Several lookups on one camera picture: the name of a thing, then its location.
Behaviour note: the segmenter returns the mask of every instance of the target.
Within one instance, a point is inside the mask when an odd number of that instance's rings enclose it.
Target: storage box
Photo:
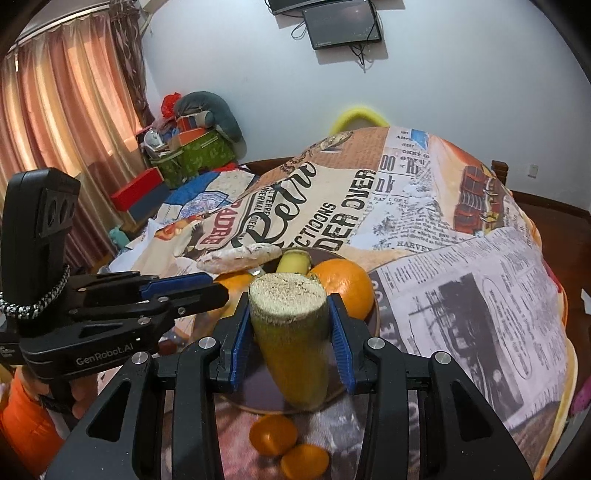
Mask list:
[[[236,158],[232,147],[216,131],[209,131],[183,146],[182,152],[183,169],[188,177],[224,166]]]
[[[162,182],[163,177],[160,171],[157,168],[149,168],[111,195],[111,201],[118,211],[126,212],[129,207]]]
[[[166,185],[177,189],[200,172],[224,166],[235,158],[228,142],[215,130],[211,130],[172,155],[150,162],[160,169]]]
[[[127,212],[135,222],[144,222],[158,212],[169,195],[168,185],[162,182],[129,207]]]
[[[186,132],[180,132],[170,139],[168,142],[168,147],[171,151],[176,152],[179,148],[184,147],[193,140],[197,140],[206,133],[207,130],[205,128],[193,128],[192,130],[188,130]]]

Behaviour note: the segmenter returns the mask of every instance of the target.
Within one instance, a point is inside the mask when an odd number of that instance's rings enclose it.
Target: electrical cable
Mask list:
[[[308,31],[308,27],[304,27],[304,31],[301,33],[301,35],[298,36],[294,36],[294,33],[296,33],[301,27],[302,25],[305,25],[306,22],[305,20],[302,20],[292,31],[291,31],[291,38],[293,38],[294,40],[301,40],[302,38],[304,38],[306,36],[306,32]]]
[[[365,69],[365,54],[364,54],[365,47],[368,45],[369,38],[371,37],[371,34],[374,32],[374,29],[378,25],[378,18],[379,18],[378,11],[375,8],[375,5],[372,2],[372,0],[368,0],[368,3],[369,3],[369,7],[371,8],[372,12],[374,13],[374,24],[371,26],[368,36],[365,38],[365,40],[363,42],[359,42],[358,44],[354,44],[354,45],[349,45],[351,52],[353,52],[353,55],[355,55],[357,57],[357,59],[359,60],[359,64],[361,65],[361,67],[363,69]]]

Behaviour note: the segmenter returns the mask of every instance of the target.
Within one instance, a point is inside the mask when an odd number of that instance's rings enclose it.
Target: red box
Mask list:
[[[111,201],[118,211],[126,212],[129,210],[129,207],[148,192],[151,192],[163,181],[162,174],[158,168],[149,168],[130,181],[118,192],[111,195]]]

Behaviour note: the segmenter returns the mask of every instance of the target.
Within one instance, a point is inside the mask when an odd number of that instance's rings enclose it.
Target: white wall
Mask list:
[[[366,105],[486,164],[506,161],[514,190],[588,208],[591,86],[549,20],[528,0],[401,3],[375,0],[385,41],[364,73],[346,48],[293,40],[297,21],[264,0],[169,0],[144,37],[152,109],[174,91],[221,95],[250,161],[297,154]]]

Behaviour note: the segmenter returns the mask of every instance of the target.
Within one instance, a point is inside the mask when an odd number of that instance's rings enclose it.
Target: pink curtain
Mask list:
[[[117,59],[109,16],[93,14],[9,54],[0,72],[0,194],[19,171],[55,167],[82,183],[66,245],[71,265],[113,251],[123,223],[109,196],[145,168],[140,129]]]

